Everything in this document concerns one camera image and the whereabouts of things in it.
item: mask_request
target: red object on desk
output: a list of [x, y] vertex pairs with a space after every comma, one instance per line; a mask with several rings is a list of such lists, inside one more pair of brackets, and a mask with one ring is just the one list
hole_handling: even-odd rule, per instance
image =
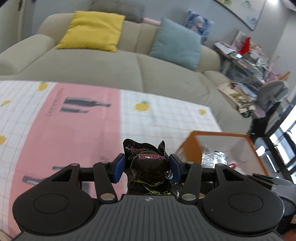
[[239, 51], [239, 54], [245, 55], [250, 51], [251, 37], [247, 37], [242, 49]]

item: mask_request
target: gray wall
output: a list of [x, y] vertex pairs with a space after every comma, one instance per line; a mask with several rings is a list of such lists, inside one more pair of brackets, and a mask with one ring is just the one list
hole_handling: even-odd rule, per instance
[[296, 94], [296, 12], [291, 11], [287, 26], [278, 47], [274, 53], [272, 61], [278, 56], [281, 58], [275, 65], [275, 70], [280, 74], [290, 71], [288, 79], [290, 88], [289, 100], [292, 100]]
[[[146, 6], [146, 17], [160, 20], [167, 17], [183, 24], [189, 8], [204, 17], [214, 21], [207, 45], [212, 46], [217, 41], [231, 43], [238, 30], [249, 34], [253, 41], [263, 47], [265, 54], [271, 57], [280, 41], [289, 10], [278, 0], [277, 4], [267, 0], [261, 19], [255, 31], [214, 0], [133, 0]], [[46, 17], [59, 12], [86, 10], [91, 0], [36, 0], [35, 4], [28, 2], [24, 18], [23, 38], [37, 32], [38, 27]]]

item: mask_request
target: door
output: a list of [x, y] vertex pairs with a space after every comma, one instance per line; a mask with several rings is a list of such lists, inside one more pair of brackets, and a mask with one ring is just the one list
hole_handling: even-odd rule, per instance
[[26, 0], [8, 0], [0, 8], [0, 53], [18, 43]]

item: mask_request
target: cardboard box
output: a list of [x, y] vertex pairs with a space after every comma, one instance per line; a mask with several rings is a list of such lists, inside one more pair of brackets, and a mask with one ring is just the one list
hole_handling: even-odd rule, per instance
[[228, 157], [228, 164], [236, 163], [237, 171], [242, 174], [269, 175], [247, 135], [193, 131], [176, 151], [176, 155], [183, 162], [193, 161], [201, 164], [204, 146], [207, 146], [210, 150], [224, 152]]

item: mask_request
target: sofa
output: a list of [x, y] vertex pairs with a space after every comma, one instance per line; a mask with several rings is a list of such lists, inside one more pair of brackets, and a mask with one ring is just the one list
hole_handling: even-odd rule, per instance
[[0, 54], [0, 80], [54, 81], [146, 92], [209, 106], [222, 131], [248, 132], [243, 118], [218, 90], [228, 82], [219, 55], [202, 46], [197, 71], [148, 56], [158, 27], [124, 21], [118, 50], [61, 49], [72, 13], [49, 16], [38, 33]]

